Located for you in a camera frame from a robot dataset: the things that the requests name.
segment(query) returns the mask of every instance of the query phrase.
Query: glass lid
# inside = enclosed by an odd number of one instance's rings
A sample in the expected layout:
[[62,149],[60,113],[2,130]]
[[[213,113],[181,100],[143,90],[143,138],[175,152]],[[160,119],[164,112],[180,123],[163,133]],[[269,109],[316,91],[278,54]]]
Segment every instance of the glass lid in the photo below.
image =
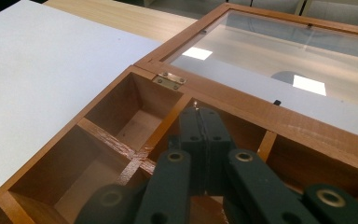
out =
[[358,134],[357,35],[232,10],[166,62]]

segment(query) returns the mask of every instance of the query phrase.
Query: wooden box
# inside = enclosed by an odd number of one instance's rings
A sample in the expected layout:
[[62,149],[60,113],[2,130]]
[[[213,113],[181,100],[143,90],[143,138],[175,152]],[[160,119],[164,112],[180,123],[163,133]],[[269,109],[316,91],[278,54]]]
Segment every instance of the wooden box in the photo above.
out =
[[[229,10],[358,35],[354,26],[223,4],[125,70],[14,174],[0,188],[0,223],[73,223],[96,189],[143,183],[192,105],[217,111],[237,146],[257,152],[288,188],[326,183],[358,199],[358,135],[164,62]],[[172,74],[179,80],[158,81]],[[226,223],[221,200],[193,197],[190,223]]]

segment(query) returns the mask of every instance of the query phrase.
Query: wood grain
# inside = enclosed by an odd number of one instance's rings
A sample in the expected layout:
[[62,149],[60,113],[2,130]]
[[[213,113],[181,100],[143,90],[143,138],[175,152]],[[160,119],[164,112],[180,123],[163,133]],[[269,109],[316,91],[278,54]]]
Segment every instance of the wood grain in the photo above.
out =
[[[45,203],[41,203],[34,199],[22,196],[16,193],[10,193],[12,198],[26,211],[34,223],[60,223],[68,224],[68,222],[52,207]],[[20,218],[20,223],[26,223],[23,217]]]
[[195,21],[109,0],[49,0],[45,5],[159,42],[174,37]]
[[171,135],[172,126],[176,127],[175,122],[177,121],[180,112],[191,102],[190,95],[183,95],[181,99],[176,103],[172,108],[170,113],[165,117],[165,119],[159,124],[156,131],[150,136],[150,138],[145,142],[142,149],[149,153],[153,161],[157,160],[157,156],[162,152],[168,149],[168,135]]
[[77,125],[84,132],[91,135],[92,139],[98,140],[102,144],[108,146],[110,150],[106,150],[106,154],[111,154],[114,157],[121,155],[123,159],[126,158],[127,160],[131,160],[133,158],[133,155],[135,154],[135,150],[133,148],[123,144],[100,126],[95,125],[88,119],[82,119]]
[[284,107],[276,106],[272,102],[266,102],[244,92],[236,91],[169,64],[140,62],[138,65],[155,73],[170,71],[180,77],[187,78],[187,83],[180,89],[180,92],[190,94],[208,105],[213,105],[235,117],[247,120],[256,126],[316,150],[326,157],[341,160],[358,169],[358,160],[356,159],[358,158],[358,135],[308,118]]
[[267,161],[269,159],[269,153],[272,150],[276,137],[276,133],[266,131],[266,135],[264,135],[260,148],[257,150],[257,155],[261,158],[261,160]]
[[54,204],[54,208],[69,223],[73,223],[91,195],[103,186],[116,183],[128,162],[102,152]]
[[163,62],[176,53],[181,47],[194,42],[193,38],[199,35],[207,27],[213,25],[229,10],[236,10],[239,12],[249,13],[266,18],[277,19],[280,21],[290,21],[297,24],[309,25],[314,27],[323,28],[331,31],[338,31],[346,34],[358,35],[358,26],[334,22],[334,21],[322,21],[314,18],[300,17],[296,15],[281,13],[277,11],[265,10],[262,8],[245,7],[240,5],[234,5],[230,3],[222,4],[199,21],[194,22],[191,26],[187,27],[184,31],[168,40],[165,44],[161,45],[157,49],[150,52],[143,57],[139,62]]
[[53,206],[99,153],[92,141],[74,128],[10,190]]
[[[358,195],[358,169],[343,162],[338,153],[336,159],[327,157],[312,148],[278,136],[269,154],[267,164],[287,183],[303,189],[317,183],[325,183]],[[358,158],[348,157],[358,163]]]
[[211,197],[192,197],[190,223],[227,224],[222,204]]
[[86,118],[117,136],[142,106],[133,77],[127,75],[91,109]]
[[16,199],[10,194],[10,192],[4,193],[0,198],[0,207],[7,214],[10,220],[15,224],[28,224],[35,222],[27,214],[27,212],[20,206]]

